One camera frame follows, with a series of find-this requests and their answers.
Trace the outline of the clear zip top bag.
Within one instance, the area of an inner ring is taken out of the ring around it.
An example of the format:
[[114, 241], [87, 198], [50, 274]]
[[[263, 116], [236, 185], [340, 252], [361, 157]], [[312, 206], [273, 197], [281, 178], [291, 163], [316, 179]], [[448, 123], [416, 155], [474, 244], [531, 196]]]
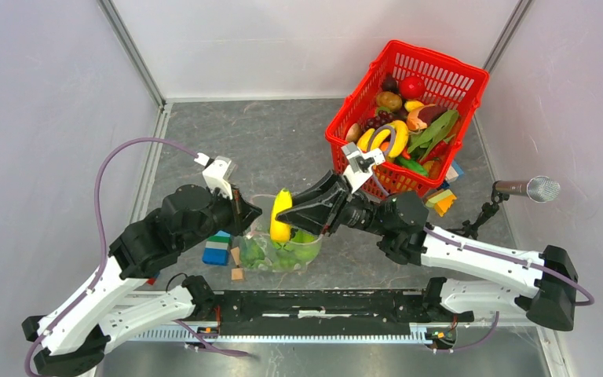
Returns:
[[269, 220], [274, 199], [274, 195], [266, 194], [251, 197], [252, 204], [262, 209], [262, 215], [237, 239], [240, 265], [258, 272], [303, 272], [320, 253], [323, 237], [292, 229], [291, 239], [286, 243], [272, 241]]

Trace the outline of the green toy lettuce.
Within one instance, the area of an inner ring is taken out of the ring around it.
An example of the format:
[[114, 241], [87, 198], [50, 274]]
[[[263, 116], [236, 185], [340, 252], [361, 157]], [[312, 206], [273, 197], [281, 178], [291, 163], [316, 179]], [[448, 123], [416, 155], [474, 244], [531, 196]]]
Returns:
[[256, 238], [240, 238], [240, 266], [248, 270], [273, 272], [279, 265], [265, 253], [265, 246]]

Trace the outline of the green toy lime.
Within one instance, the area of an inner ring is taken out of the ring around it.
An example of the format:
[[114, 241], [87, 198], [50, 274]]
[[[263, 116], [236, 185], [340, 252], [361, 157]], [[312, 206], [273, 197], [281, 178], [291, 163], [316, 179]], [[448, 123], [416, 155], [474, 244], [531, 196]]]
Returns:
[[321, 246], [321, 240], [314, 240], [308, 243], [295, 243], [292, 247], [292, 252], [298, 261], [309, 263], [320, 253]]

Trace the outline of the red toy tomato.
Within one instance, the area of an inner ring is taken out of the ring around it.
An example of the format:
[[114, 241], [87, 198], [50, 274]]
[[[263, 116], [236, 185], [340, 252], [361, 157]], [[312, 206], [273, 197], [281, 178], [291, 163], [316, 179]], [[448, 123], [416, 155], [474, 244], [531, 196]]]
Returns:
[[422, 98], [426, 92], [426, 84], [418, 76], [409, 75], [398, 83], [399, 95], [407, 100]]

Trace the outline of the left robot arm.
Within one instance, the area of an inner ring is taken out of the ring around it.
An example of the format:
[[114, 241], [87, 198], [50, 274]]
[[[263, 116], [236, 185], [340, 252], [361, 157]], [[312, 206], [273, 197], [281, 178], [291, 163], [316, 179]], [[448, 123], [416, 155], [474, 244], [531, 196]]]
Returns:
[[110, 245], [104, 266], [58, 309], [24, 320], [32, 343], [25, 369], [30, 376], [78, 376], [114, 348], [150, 328], [174, 320], [209, 318], [215, 295], [201, 276], [137, 306], [114, 311], [131, 291], [175, 264], [181, 253], [217, 232], [242, 235], [262, 214], [239, 190], [184, 185], [144, 219], [128, 225]]

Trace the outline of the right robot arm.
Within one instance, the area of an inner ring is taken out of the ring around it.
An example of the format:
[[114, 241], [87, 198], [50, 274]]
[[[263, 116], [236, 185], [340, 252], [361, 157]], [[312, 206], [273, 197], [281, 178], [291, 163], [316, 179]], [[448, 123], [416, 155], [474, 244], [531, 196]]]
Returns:
[[522, 313], [539, 326], [571, 331], [575, 325], [578, 273], [568, 252], [553, 245], [521, 251], [460, 236], [431, 225], [429, 211], [413, 192], [374, 201], [329, 171], [311, 188], [273, 212], [275, 220], [315, 236], [339, 227], [380, 236], [378, 248], [391, 261], [450, 269], [474, 277], [429, 282], [422, 311], [431, 320], [450, 313], [488, 310]]

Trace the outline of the wooden cube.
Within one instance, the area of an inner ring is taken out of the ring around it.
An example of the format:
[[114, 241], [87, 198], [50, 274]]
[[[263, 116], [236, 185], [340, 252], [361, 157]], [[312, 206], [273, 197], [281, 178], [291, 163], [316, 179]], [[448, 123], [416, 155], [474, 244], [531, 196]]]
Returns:
[[245, 272], [242, 268], [234, 268], [231, 270], [232, 281], [243, 281], [245, 280]]
[[233, 261], [237, 267], [241, 266], [241, 258], [240, 258], [240, 249], [239, 247], [234, 247], [230, 250], [230, 254], [232, 256]]

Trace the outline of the blue green block stack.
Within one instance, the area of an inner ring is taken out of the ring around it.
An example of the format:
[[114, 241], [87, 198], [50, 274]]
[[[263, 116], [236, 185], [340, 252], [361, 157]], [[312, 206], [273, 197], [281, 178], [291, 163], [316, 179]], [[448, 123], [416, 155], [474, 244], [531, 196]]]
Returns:
[[206, 265], [227, 265], [231, 244], [232, 236], [229, 233], [223, 231], [215, 233], [205, 243], [202, 262]]

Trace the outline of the purple toy grapes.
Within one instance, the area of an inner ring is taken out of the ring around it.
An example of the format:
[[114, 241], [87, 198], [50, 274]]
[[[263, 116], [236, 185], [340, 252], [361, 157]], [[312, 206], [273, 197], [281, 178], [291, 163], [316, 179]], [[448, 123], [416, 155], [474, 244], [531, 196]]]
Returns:
[[394, 120], [394, 115], [391, 112], [380, 111], [375, 116], [366, 119], [364, 129], [378, 129], [380, 126], [391, 123]]

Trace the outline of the yellow toy bananas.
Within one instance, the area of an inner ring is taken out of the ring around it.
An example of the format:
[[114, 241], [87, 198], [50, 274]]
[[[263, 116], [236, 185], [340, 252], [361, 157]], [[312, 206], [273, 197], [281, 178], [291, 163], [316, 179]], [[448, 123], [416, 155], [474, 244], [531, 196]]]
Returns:
[[357, 147], [363, 152], [379, 148], [386, 159], [395, 159], [407, 147], [409, 129], [407, 124], [394, 120], [378, 129], [367, 130], [357, 141]]

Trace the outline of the yellow green block pile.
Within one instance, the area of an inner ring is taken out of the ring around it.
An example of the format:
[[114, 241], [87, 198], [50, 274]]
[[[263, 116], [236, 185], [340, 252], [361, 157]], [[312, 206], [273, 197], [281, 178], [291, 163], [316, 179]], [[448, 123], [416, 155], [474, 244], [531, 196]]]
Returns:
[[425, 206], [433, 209], [439, 216], [443, 217], [456, 200], [457, 196], [452, 190], [441, 189], [426, 198]]

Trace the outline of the brown toy potato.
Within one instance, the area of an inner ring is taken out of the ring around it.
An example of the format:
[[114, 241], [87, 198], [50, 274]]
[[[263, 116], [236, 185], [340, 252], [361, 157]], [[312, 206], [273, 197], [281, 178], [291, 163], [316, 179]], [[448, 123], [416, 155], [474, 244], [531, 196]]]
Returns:
[[377, 106], [387, 108], [390, 112], [397, 112], [403, 106], [402, 98], [393, 92], [382, 91], [375, 97]]

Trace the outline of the yellow toy lemon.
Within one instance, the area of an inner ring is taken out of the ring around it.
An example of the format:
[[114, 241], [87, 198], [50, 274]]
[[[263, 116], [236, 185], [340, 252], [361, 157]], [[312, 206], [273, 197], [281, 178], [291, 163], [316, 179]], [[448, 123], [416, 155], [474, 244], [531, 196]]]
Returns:
[[421, 101], [417, 101], [417, 100], [411, 100], [411, 101], [406, 101], [404, 103], [404, 109], [407, 112], [412, 112], [417, 108], [421, 108], [422, 106], [424, 106], [425, 104], [422, 103]]

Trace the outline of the dark purple toy fig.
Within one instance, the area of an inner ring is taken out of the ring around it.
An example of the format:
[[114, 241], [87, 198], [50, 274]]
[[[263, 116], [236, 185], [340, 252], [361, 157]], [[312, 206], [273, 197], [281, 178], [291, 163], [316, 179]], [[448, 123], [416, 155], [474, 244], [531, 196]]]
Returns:
[[398, 81], [391, 74], [387, 74], [382, 80], [381, 89], [382, 91], [398, 94]]

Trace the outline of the dark green leafy vegetable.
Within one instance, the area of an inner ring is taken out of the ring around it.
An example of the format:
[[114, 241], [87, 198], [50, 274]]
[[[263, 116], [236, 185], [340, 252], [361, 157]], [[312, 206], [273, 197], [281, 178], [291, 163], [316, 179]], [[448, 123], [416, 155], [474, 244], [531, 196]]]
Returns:
[[447, 110], [431, 122], [421, 134], [409, 141], [407, 152], [413, 156], [423, 149], [424, 153], [420, 155], [420, 159], [426, 159], [436, 145], [446, 138], [458, 119], [459, 113], [456, 110]]

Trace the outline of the red plastic basket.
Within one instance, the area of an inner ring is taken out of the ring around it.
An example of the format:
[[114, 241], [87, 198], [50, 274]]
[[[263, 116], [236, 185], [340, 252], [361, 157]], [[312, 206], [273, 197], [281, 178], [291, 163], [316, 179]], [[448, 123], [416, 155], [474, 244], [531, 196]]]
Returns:
[[332, 154], [334, 169], [342, 172], [347, 159], [342, 152], [345, 136], [354, 123], [362, 123], [376, 110], [375, 97], [381, 91], [384, 78], [391, 74], [395, 79], [409, 75], [423, 79], [426, 91], [425, 104], [433, 103], [456, 110], [458, 120], [448, 133], [452, 139], [444, 153], [439, 155], [428, 177], [397, 166], [383, 163], [377, 166], [374, 177], [361, 190], [379, 199], [384, 197], [377, 186], [381, 183], [389, 193], [416, 192], [424, 196], [429, 190], [441, 186], [457, 152], [463, 146], [463, 137], [469, 128], [474, 112], [481, 104], [481, 96], [488, 84], [489, 74], [481, 68], [465, 64], [454, 57], [431, 49], [417, 47], [398, 40], [387, 42], [380, 54], [370, 63], [356, 89], [345, 98], [338, 113], [327, 126], [325, 138]]

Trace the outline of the silver microphone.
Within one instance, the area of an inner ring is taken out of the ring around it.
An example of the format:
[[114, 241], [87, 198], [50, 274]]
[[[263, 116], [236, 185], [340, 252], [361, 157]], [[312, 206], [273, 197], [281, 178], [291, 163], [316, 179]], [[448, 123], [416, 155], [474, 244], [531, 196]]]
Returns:
[[547, 176], [536, 176], [523, 181], [496, 181], [493, 189], [503, 195], [523, 196], [536, 203], [548, 203], [558, 197], [561, 186]]

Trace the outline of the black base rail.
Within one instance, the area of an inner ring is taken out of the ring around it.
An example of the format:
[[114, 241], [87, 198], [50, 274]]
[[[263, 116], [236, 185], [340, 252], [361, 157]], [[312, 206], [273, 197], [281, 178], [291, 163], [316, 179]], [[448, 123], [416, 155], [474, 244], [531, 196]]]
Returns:
[[219, 291], [190, 315], [216, 320], [222, 335], [406, 335], [410, 324], [472, 322], [422, 291]]

